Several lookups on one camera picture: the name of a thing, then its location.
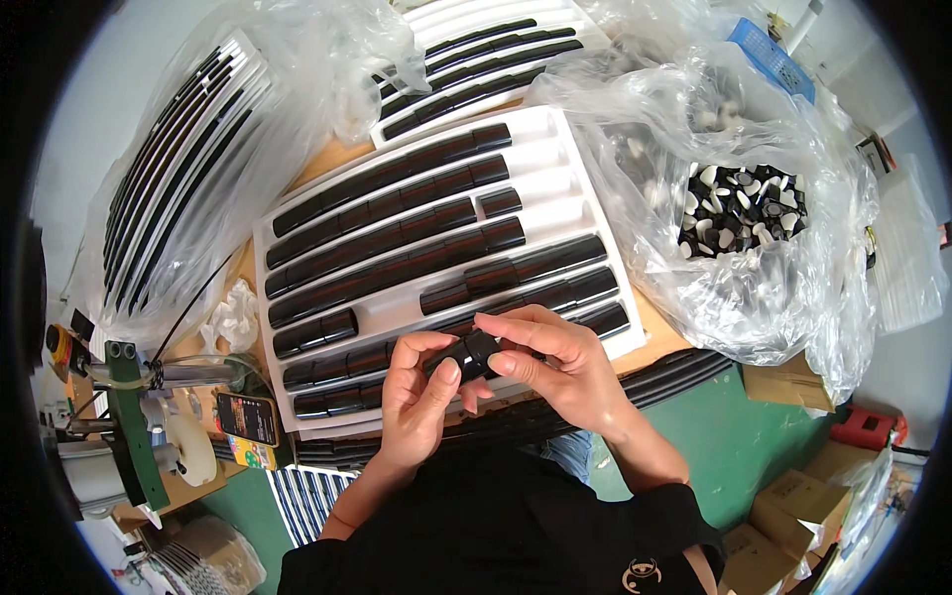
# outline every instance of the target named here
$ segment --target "hand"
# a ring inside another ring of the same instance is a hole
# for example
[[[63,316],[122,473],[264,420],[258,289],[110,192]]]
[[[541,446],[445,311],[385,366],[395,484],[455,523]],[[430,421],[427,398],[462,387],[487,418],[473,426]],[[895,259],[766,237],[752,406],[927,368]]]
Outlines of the hand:
[[[460,385],[460,367],[446,358],[427,382],[421,363],[456,340],[441,332],[413,332],[400,337],[393,348],[384,380],[379,453],[390,465],[419,466],[440,445],[446,406]]]
[[[570,424],[621,435],[634,406],[618,383],[602,344],[591,329],[573,325],[541,306],[520,307],[499,316],[476,314],[477,328],[501,337],[504,349],[489,356],[489,367],[541,394]],[[546,365],[524,349],[543,353]]]

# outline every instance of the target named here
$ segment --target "blue plastic basket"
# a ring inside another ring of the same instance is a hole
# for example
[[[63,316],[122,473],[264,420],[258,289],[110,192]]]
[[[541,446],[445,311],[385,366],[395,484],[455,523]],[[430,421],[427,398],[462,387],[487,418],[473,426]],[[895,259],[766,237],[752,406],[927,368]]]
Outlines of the blue plastic basket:
[[[742,18],[727,41],[740,46],[754,63],[754,67],[780,85],[783,90],[791,95],[800,93],[806,101],[813,103],[817,93],[813,81],[780,46],[770,39],[769,35],[756,25]]]

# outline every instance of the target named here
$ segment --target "woman's left hand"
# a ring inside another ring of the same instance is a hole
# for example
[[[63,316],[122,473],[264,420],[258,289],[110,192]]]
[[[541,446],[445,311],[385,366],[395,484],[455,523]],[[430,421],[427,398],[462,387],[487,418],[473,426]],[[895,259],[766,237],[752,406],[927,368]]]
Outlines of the woman's left hand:
[[[415,468],[440,445],[446,406],[460,385],[460,367],[446,358],[427,382],[421,363],[454,341],[442,332],[412,332],[393,348],[384,380],[379,453],[393,466]]]

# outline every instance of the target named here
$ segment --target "logo on shirt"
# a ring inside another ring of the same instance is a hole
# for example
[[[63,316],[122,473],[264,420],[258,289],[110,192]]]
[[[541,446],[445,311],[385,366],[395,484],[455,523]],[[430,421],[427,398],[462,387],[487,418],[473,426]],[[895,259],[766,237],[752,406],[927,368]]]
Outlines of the logo on shirt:
[[[654,558],[649,558],[651,563],[639,563],[638,558],[635,558],[628,563],[628,568],[625,570],[625,574],[622,575],[622,586],[629,593],[641,593],[641,591],[636,590],[635,587],[638,586],[635,579],[641,580],[649,578],[652,575],[658,575],[658,583],[661,582],[661,569],[658,568],[658,563],[655,562]]]

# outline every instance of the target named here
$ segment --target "blue jeans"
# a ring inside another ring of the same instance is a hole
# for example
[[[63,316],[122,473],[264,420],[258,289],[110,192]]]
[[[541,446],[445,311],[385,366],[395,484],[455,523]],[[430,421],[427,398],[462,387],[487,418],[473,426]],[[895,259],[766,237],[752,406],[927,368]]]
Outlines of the blue jeans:
[[[587,429],[550,438],[537,445],[520,446],[527,454],[555,461],[569,475],[588,485],[588,467],[592,460],[592,433]]]

